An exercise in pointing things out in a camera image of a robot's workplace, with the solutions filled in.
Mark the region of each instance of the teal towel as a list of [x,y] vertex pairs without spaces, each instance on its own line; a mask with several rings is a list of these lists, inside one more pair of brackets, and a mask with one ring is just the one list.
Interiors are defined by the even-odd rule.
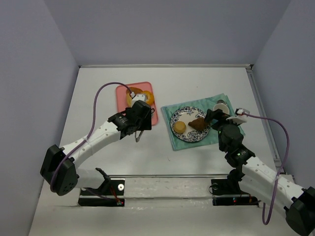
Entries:
[[231,105],[230,100],[224,93],[221,93],[219,95],[213,96],[213,97],[208,97],[200,100],[195,100],[195,101],[190,101],[190,102],[184,102],[180,104],[175,104],[175,105],[169,105],[169,106],[164,106],[161,108],[169,136],[171,138],[171,143],[174,151],[182,150],[182,149],[187,149],[187,148],[194,148],[194,147],[199,147],[199,146],[204,146],[204,145],[209,145],[209,144],[216,144],[218,143],[218,132],[216,130],[210,129],[209,134],[207,135],[206,138],[203,140],[196,142],[196,143],[188,143],[185,141],[182,141],[178,139],[172,132],[171,126],[170,126],[170,120],[173,115],[173,113],[178,110],[181,107],[185,106],[192,106],[192,107],[197,107],[201,110],[203,110],[205,113],[207,113],[208,109],[213,109],[214,105],[216,105],[217,101],[222,99],[223,101],[226,102],[229,110],[230,110],[230,115],[234,114],[233,107]]

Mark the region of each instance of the white mug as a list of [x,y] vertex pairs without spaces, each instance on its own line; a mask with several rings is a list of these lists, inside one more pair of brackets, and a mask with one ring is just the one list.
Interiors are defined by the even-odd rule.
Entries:
[[225,104],[223,103],[218,103],[216,104],[214,107],[213,107],[213,110],[217,110],[217,109],[221,109],[225,114],[230,114],[230,110],[228,108],[228,106],[226,106]]

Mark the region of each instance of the pink tray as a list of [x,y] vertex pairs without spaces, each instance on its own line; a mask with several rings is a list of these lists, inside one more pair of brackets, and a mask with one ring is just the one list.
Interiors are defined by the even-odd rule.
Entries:
[[[149,82],[140,82],[140,83],[135,83],[135,84],[129,84],[129,87],[136,87],[139,88],[143,91],[150,91],[153,93],[152,90],[152,85]],[[119,85],[116,88],[116,100],[117,100],[117,110],[118,112],[122,112],[128,107],[127,101],[126,101],[126,88],[124,86]],[[155,112],[153,113],[152,117],[152,125],[156,125],[158,123],[158,113],[157,113],[157,107],[156,103],[154,102],[153,105],[151,106],[152,108],[155,109]]]

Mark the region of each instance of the blue and white plate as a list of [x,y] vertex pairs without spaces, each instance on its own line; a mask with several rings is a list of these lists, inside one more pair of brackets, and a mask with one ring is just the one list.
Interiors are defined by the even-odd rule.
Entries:
[[[178,109],[171,117],[170,125],[175,136],[186,142],[198,142],[203,140],[210,131],[210,126],[208,126],[203,131],[197,131],[191,128],[188,123],[197,119],[199,117],[206,117],[206,114],[196,107],[182,107]],[[183,134],[176,133],[173,126],[176,122],[182,121],[186,125],[186,131]]]

